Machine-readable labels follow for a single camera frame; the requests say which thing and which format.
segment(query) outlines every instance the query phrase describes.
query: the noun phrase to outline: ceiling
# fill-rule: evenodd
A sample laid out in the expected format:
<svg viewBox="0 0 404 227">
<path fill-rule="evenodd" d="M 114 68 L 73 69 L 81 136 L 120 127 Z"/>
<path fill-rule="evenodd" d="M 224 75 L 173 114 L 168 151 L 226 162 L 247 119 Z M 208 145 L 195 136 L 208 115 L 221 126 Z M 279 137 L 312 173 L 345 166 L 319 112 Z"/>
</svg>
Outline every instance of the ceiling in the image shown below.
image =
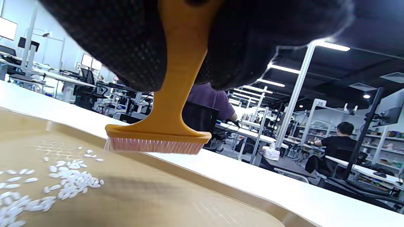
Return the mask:
<svg viewBox="0 0 404 227">
<path fill-rule="evenodd" d="M 350 107 L 358 105 L 359 109 L 367 109 L 375 91 L 368 92 L 371 98 L 365 99 L 363 91 L 349 87 L 354 83 L 383 87 L 383 97 L 404 87 L 404 84 L 380 78 L 393 72 L 404 73 L 404 1 L 354 1 L 356 20 L 332 41 L 351 49 L 345 52 L 316 47 L 296 111 L 311 109 L 315 98 L 327 100 L 327 106 L 333 108 L 348 103 Z M 281 50 L 274 65 L 300 70 L 305 52 L 306 48 Z M 295 73 L 270 69 L 263 79 L 284 84 L 285 87 L 262 82 L 252 86 L 268 86 L 268 90 L 274 93 L 266 94 L 262 106 L 276 109 L 281 103 L 289 103 L 297 77 Z"/>
</svg>

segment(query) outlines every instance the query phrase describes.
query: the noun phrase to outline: plastic bag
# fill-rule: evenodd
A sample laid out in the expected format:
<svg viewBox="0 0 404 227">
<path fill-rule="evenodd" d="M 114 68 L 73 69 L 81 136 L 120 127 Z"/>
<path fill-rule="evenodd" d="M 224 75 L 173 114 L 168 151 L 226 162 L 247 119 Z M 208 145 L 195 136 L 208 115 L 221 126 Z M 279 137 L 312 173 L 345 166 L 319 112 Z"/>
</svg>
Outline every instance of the plastic bag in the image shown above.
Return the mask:
<svg viewBox="0 0 404 227">
<path fill-rule="evenodd" d="M 275 145 L 271 144 L 269 147 L 262 147 L 263 155 L 265 158 L 278 161 L 280 157 L 280 152 L 275 150 Z"/>
</svg>

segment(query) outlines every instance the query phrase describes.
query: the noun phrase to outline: brush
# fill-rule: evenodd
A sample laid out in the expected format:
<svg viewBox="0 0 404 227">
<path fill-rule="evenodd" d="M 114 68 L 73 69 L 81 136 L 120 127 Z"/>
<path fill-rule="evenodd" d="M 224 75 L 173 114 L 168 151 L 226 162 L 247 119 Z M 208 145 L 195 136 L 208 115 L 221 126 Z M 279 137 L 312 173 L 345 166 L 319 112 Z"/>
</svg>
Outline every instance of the brush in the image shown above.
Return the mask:
<svg viewBox="0 0 404 227">
<path fill-rule="evenodd" d="M 167 71 L 154 93 L 150 115 L 128 126 L 107 125 L 106 150 L 197 154 L 211 139 L 209 132 L 190 129 L 182 109 L 207 53 L 210 26 L 222 1 L 201 6 L 184 0 L 159 1 L 167 44 Z"/>
</svg>

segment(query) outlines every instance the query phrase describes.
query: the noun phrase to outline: yellow brush handle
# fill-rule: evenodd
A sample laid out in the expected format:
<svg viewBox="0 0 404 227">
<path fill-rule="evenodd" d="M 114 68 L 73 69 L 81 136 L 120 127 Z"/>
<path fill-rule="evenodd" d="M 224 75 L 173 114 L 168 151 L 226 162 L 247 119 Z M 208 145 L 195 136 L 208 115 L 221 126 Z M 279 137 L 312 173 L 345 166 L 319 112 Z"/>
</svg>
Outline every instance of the yellow brush handle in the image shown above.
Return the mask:
<svg viewBox="0 0 404 227">
<path fill-rule="evenodd" d="M 122 127 L 124 131 L 203 135 L 187 127 L 181 113 L 206 56 L 210 26 L 222 1 L 211 0 L 198 7 L 185 2 L 159 1 L 167 43 L 166 77 L 162 89 L 154 93 L 153 109 L 147 119 Z"/>
</svg>

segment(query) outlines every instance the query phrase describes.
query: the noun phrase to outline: wooden tray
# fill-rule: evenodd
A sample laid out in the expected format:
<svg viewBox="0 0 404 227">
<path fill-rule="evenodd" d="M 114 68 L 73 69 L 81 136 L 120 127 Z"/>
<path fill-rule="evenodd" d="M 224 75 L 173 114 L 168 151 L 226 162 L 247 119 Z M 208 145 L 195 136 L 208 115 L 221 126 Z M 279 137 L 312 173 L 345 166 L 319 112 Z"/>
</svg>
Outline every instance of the wooden tray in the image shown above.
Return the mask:
<svg viewBox="0 0 404 227">
<path fill-rule="evenodd" d="M 21 213 L 17 220 L 26 220 L 25 226 L 314 226 L 269 201 L 153 156 L 104 151 L 103 138 L 63 124 L 2 110 L 0 125 L 0 170 L 34 169 L 34 174 L 22 180 L 39 178 L 34 183 L 16 182 L 21 187 L 10 191 L 32 199 L 57 195 L 58 190 L 42 191 L 61 181 L 48 177 L 48 167 L 59 160 L 84 160 L 88 167 L 79 170 L 105 181 L 86 194 L 56 200 L 48 212 Z M 104 161 L 83 157 L 88 149 Z M 9 178 L 4 173 L 0 182 Z"/>
</svg>

